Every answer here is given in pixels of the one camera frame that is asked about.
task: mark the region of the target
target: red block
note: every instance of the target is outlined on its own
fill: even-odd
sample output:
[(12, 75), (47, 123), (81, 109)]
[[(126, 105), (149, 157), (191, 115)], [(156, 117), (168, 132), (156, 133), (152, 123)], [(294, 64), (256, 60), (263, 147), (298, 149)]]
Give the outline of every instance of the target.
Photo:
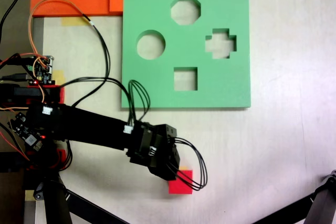
[[(193, 179), (192, 170), (182, 170), (181, 172), (183, 172), (190, 179)], [(177, 174), (184, 180), (192, 183), (192, 181), (186, 176), (184, 176), (181, 172), (177, 172)], [(169, 181), (169, 194), (192, 194), (192, 193), (193, 190), (179, 178), (177, 178), (176, 180)]]

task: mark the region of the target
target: robotic arm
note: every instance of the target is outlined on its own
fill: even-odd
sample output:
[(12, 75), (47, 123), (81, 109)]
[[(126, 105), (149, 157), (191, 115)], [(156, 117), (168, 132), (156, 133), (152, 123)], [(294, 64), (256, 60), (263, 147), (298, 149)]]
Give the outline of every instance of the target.
[(128, 149), (130, 162), (148, 167), (165, 180), (176, 180), (171, 167), (179, 167), (176, 129), (136, 121), (134, 126), (65, 104), (35, 103), (27, 115), (12, 121), (13, 130), (36, 153), (35, 162), (52, 166), (59, 158), (53, 140), (72, 140), (118, 150)]

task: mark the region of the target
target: circuit board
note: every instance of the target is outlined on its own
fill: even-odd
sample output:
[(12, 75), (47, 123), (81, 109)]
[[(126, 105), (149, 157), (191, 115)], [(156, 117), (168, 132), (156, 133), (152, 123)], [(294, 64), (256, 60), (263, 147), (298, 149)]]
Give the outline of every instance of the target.
[(45, 136), (27, 127), (26, 117), (22, 113), (18, 113), (15, 118), (16, 120), (10, 121), (12, 130), (25, 141), (27, 147), (31, 147), (38, 152), (43, 146), (42, 141)]
[[(36, 86), (36, 85), (55, 85), (55, 81), (52, 80), (53, 75), (53, 56), (46, 56), (47, 59), (42, 59), (42, 62), (47, 66), (44, 68), (40, 62), (35, 63), (34, 71), (37, 80), (29, 81), (29, 85)], [(32, 66), (28, 66), (30, 71), (33, 70)]]

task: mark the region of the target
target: octagonal hole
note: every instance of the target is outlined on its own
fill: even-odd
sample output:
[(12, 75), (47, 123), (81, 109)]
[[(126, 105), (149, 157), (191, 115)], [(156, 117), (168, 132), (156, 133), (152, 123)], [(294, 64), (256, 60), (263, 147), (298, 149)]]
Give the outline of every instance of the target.
[(138, 54), (146, 60), (154, 60), (160, 57), (166, 47), (166, 42), (161, 33), (155, 30), (142, 32), (138, 37)]
[(179, 25), (191, 25), (201, 16), (198, 0), (175, 0), (171, 5), (171, 17)]

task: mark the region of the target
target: yellow tape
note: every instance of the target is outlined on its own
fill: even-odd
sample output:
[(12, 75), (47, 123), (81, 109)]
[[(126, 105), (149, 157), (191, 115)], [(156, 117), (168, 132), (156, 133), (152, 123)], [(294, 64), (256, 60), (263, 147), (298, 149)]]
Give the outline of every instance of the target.
[(62, 17), (62, 26), (90, 26), (86, 19), (82, 17)]
[(33, 197), (34, 190), (26, 190), (25, 191), (25, 200), (26, 201), (35, 201), (35, 198)]
[(53, 70), (52, 71), (53, 80), (56, 85), (62, 85), (65, 83), (64, 71), (63, 70)]
[(179, 169), (180, 170), (189, 170), (187, 166), (180, 166)]

